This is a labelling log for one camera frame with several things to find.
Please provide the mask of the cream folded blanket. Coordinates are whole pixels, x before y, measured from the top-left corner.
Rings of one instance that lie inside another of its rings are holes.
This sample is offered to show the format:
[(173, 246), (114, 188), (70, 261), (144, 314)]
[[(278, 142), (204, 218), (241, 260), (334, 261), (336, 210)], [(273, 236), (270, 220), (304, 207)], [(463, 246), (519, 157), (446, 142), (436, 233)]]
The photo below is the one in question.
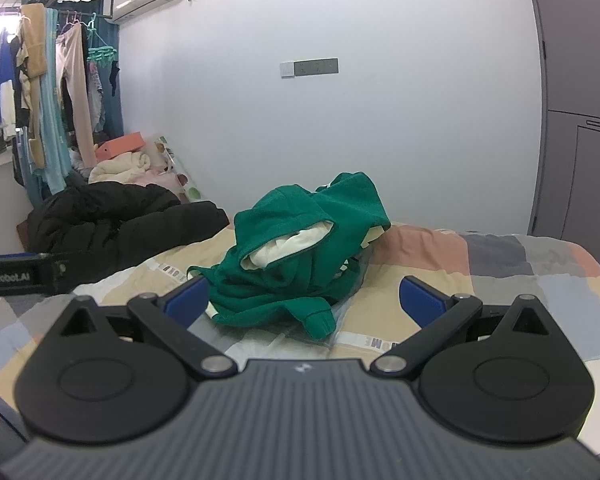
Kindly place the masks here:
[(143, 152), (125, 152), (115, 158), (99, 162), (91, 171), (88, 183), (129, 183), (146, 174), (150, 168), (150, 157)]

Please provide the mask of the green hoodie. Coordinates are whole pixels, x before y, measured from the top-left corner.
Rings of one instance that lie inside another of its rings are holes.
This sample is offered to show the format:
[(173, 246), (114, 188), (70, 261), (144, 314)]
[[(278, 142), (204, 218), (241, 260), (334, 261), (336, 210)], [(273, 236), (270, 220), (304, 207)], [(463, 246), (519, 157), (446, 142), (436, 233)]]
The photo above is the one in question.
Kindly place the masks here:
[(361, 275), (358, 256), (391, 226), (369, 176), (343, 172), (314, 191), (274, 188), (236, 214), (234, 245), (196, 269), (210, 285), (212, 321), (253, 328), (296, 322), (306, 336), (336, 330), (335, 304)]

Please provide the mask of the orange box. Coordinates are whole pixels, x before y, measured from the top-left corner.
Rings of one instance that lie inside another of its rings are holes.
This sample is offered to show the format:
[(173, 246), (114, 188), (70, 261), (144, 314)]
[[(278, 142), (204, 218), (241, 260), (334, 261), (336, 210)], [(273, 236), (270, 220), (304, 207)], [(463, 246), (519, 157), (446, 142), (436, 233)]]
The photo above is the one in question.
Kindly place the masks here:
[(145, 146), (145, 141), (139, 132), (119, 136), (103, 143), (99, 148), (96, 148), (95, 155), (98, 162), (116, 158), (117, 156), (135, 152)]

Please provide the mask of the wall switch panel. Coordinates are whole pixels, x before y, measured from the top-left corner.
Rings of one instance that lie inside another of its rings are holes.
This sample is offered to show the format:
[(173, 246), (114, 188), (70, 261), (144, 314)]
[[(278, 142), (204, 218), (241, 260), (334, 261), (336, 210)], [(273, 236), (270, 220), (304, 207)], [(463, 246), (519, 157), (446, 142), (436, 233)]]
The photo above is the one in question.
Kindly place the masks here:
[(339, 61), (338, 58), (288, 61), (279, 65), (279, 73), (282, 78), (335, 75), (339, 73)]

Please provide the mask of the black puffer jacket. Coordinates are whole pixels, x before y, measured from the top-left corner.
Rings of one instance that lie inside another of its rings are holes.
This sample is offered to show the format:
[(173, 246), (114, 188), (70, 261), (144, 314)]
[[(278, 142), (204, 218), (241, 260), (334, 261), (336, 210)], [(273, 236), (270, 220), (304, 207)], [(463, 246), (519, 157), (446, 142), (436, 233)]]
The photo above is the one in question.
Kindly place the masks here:
[(160, 185), (99, 182), (66, 188), (31, 211), (27, 251), (68, 255), (68, 289), (74, 289), (208, 240), (229, 224), (208, 200), (184, 204)]

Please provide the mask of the green clip hanger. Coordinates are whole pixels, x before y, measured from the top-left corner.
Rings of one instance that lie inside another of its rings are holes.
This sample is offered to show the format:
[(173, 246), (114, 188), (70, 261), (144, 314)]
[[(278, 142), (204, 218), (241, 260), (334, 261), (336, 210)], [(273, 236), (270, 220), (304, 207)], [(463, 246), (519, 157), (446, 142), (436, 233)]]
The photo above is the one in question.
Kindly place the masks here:
[(93, 14), (92, 18), (86, 24), (87, 31), (87, 61), (94, 63), (114, 62), (118, 59), (118, 51), (115, 47), (107, 44), (102, 36), (99, 35), (96, 27), (97, 15)]

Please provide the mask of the hanging clothes rack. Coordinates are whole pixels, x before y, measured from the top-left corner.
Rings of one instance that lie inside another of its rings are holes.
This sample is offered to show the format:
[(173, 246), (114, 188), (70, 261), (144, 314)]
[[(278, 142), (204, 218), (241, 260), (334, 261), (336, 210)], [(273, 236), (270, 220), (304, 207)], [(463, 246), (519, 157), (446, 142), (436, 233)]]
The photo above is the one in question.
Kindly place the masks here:
[(87, 61), (86, 24), (96, 14), (102, 39), (118, 50), (119, 29), (85, 13), (29, 3), (17, 29), (0, 33), (0, 154), (32, 205), (86, 180), (96, 148), (123, 136), (120, 64)]

